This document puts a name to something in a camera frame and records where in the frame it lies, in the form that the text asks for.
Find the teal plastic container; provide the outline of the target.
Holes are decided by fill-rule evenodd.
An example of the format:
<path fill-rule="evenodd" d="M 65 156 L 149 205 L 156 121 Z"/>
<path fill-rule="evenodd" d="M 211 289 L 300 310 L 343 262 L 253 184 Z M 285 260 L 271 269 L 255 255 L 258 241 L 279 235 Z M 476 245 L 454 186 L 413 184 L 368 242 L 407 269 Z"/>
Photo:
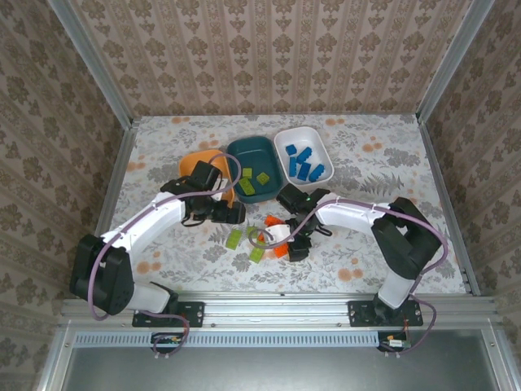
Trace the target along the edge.
<path fill-rule="evenodd" d="M 255 204 L 273 199 L 282 188 L 282 174 L 278 164 L 278 158 L 272 141 L 264 136 L 251 136 L 240 138 L 226 148 L 226 153 L 234 156 L 240 163 L 241 169 L 237 170 L 235 162 L 228 158 L 232 179 L 244 178 L 243 169 L 251 168 L 252 177 L 249 178 L 255 188 L 255 195 L 246 196 L 237 183 L 234 187 L 236 196 L 245 204 Z M 260 185 L 256 176 L 261 172 L 269 175 L 270 180 L 264 186 Z"/>

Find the orange plastic container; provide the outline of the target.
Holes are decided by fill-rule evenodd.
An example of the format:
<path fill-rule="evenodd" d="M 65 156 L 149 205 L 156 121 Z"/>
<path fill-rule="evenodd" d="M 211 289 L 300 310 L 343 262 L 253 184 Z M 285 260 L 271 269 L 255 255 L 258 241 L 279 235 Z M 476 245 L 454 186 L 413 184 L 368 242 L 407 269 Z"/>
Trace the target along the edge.
<path fill-rule="evenodd" d="M 196 166 L 198 161 L 209 162 L 215 155 L 221 154 L 221 151 L 217 149 L 208 149 L 200 152 L 193 152 L 184 156 L 179 162 L 179 174 L 180 176 L 190 175 L 193 168 Z M 217 157 L 213 162 L 223 174 L 223 178 L 227 180 L 227 183 L 231 183 L 231 174 L 228 160 L 224 156 Z M 235 192 L 233 189 L 225 192 L 221 198 L 228 201 L 228 205 L 231 206 L 235 199 Z"/>

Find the white plastic container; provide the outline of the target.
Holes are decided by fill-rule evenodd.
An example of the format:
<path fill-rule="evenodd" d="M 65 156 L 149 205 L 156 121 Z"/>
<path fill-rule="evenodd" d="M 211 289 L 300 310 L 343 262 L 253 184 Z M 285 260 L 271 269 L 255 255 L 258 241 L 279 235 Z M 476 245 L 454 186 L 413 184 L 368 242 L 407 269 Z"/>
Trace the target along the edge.
<path fill-rule="evenodd" d="M 289 156 L 285 149 L 285 147 L 290 144 L 293 144 L 297 149 L 297 153 L 292 156 Z M 282 171 L 284 172 L 287 182 L 295 185 L 300 190 L 312 191 L 319 187 L 325 187 L 333 178 L 335 168 L 321 136 L 314 128 L 309 126 L 300 126 L 289 130 L 282 130 L 275 135 L 274 146 L 278 153 L 278 158 L 282 165 Z M 297 175 L 294 178 L 290 178 L 288 175 L 290 158 L 296 158 L 306 147 L 311 147 L 313 149 L 313 154 L 306 161 L 306 163 L 311 164 L 309 172 L 311 172 L 318 164 L 323 164 L 326 167 L 324 177 L 318 182 L 310 182 L 308 179 L 306 182 L 303 182 L 297 178 Z M 300 164 L 297 163 L 297 173 L 299 172 L 299 169 Z"/>

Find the floral patterned table cover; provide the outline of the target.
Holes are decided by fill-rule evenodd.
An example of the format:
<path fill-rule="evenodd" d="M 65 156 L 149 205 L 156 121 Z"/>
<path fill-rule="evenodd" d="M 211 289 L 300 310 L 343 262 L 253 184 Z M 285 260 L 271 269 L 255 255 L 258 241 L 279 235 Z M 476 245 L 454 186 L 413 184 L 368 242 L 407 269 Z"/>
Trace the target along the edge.
<path fill-rule="evenodd" d="M 388 203 L 410 199 L 442 234 L 448 228 L 416 118 L 411 115 L 148 116 L 138 120 L 134 148 L 109 230 L 144 208 L 180 160 L 208 149 L 225 150 L 240 138 L 300 126 L 314 128 L 335 168 L 326 188 L 351 199 Z M 266 252 L 256 264 L 242 241 L 225 242 L 230 226 L 211 222 L 165 231 L 133 263 L 138 281 L 191 292 L 376 292 L 387 266 L 375 240 L 335 228 L 331 237 L 313 235 L 300 262 Z"/>

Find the grey metal panel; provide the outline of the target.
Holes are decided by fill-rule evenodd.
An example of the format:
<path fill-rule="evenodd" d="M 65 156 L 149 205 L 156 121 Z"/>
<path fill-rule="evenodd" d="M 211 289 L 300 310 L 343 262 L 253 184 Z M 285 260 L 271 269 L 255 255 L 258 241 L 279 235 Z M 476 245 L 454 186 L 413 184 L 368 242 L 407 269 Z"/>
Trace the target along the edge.
<path fill-rule="evenodd" d="M 479 354 L 375 349 L 78 349 L 63 391 L 499 391 Z"/>

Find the small connector board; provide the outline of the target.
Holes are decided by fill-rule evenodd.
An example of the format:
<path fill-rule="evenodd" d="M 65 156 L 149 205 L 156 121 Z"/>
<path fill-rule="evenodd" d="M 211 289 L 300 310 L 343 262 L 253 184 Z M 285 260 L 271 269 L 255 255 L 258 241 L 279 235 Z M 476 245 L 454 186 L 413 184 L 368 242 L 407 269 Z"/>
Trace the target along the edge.
<path fill-rule="evenodd" d="M 411 340 L 405 331 L 380 332 L 378 334 L 378 349 L 384 353 L 402 352 L 412 347 Z"/>
<path fill-rule="evenodd" d="M 156 354 L 173 354 L 182 345 L 183 332 L 156 332 L 151 334 L 151 350 Z"/>

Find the aluminium front mounting rail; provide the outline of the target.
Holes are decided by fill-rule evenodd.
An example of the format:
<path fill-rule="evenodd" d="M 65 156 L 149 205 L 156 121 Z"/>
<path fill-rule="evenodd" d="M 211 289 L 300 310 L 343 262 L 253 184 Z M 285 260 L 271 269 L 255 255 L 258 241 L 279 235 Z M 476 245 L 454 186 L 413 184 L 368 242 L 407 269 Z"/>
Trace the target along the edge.
<path fill-rule="evenodd" d="M 347 329 L 348 303 L 371 300 L 364 293 L 182 292 L 181 301 L 205 303 L 204 330 Z M 491 297 L 420 294 L 437 311 L 434 329 L 481 329 L 502 325 Z"/>

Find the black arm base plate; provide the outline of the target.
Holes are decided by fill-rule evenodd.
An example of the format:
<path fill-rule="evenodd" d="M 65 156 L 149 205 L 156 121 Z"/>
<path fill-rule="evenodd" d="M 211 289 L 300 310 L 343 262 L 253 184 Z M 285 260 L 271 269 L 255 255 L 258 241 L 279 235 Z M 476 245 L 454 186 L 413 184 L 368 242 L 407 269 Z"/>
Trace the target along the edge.
<path fill-rule="evenodd" d="M 374 301 L 350 301 L 348 317 L 351 327 L 419 327 L 423 325 L 422 311 L 416 301 L 406 301 L 398 309 L 391 309 Z"/>
<path fill-rule="evenodd" d="M 205 304 L 202 301 L 176 301 L 168 304 L 162 314 L 175 314 L 183 317 L 190 327 L 202 327 L 204 320 Z M 158 318 L 136 312 L 132 321 L 133 327 L 182 327 L 183 321 L 179 319 Z"/>

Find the aluminium table side rail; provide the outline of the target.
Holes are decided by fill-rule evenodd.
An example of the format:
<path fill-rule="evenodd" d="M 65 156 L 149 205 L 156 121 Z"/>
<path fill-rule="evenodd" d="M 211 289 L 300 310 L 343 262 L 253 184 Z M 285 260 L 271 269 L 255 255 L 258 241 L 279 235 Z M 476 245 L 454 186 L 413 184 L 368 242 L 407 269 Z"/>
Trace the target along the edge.
<path fill-rule="evenodd" d="M 80 239 L 73 262 L 70 292 L 86 300 L 88 291 L 91 291 L 92 302 L 102 310 L 109 310 L 115 302 L 118 306 L 127 303 L 133 291 L 130 255 L 108 238 L 107 233 L 137 130 L 138 127 L 133 125 L 124 132 L 95 233 Z"/>
<path fill-rule="evenodd" d="M 451 200 L 449 198 L 449 193 L 444 183 L 444 178 L 440 169 L 440 165 L 436 158 L 436 152 L 432 145 L 431 138 L 427 130 L 427 126 L 422 121 L 418 122 L 418 126 L 426 150 L 427 158 L 431 166 L 432 176 L 436 185 L 436 190 L 440 197 L 440 204 L 444 211 L 445 221 L 447 224 L 450 239 L 453 244 L 455 257 L 458 260 L 458 264 L 460 266 L 460 271 L 462 274 L 464 284 L 466 286 L 466 290 L 472 296 L 481 296 L 481 291 L 479 289 L 479 285 L 475 277 L 475 272 L 473 271 L 471 260 L 466 250 L 466 245 L 462 237 L 462 233 L 459 228 L 458 220 L 453 210 Z"/>

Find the aluminium frame post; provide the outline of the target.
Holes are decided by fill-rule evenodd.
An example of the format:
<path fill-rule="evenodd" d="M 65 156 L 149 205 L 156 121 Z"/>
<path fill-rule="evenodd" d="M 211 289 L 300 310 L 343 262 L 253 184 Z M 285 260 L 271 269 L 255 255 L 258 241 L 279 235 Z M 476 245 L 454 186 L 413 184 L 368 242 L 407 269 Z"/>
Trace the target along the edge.
<path fill-rule="evenodd" d="M 125 131 L 129 130 L 134 116 L 130 113 L 122 93 L 104 64 L 101 51 L 95 47 L 94 39 L 88 34 L 69 0 L 48 1 L 121 127 Z"/>
<path fill-rule="evenodd" d="M 472 0 L 418 106 L 416 117 L 420 125 L 427 122 L 440 101 L 442 94 L 448 88 L 450 80 L 457 71 L 458 66 L 462 63 L 479 28 L 493 7 L 493 3 L 494 0 Z"/>

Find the aluminium lower frame rail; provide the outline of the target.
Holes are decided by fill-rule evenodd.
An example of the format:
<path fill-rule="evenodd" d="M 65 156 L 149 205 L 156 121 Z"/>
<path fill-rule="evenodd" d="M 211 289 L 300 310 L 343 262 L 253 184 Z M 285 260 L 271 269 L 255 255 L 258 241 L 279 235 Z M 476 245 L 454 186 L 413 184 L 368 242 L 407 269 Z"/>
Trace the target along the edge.
<path fill-rule="evenodd" d="M 76 332 L 70 327 L 60 328 L 50 345 L 37 391 L 62 391 L 74 351 Z"/>
<path fill-rule="evenodd" d="M 481 332 L 498 390 L 518 391 L 517 367 L 506 334 L 493 327 Z"/>

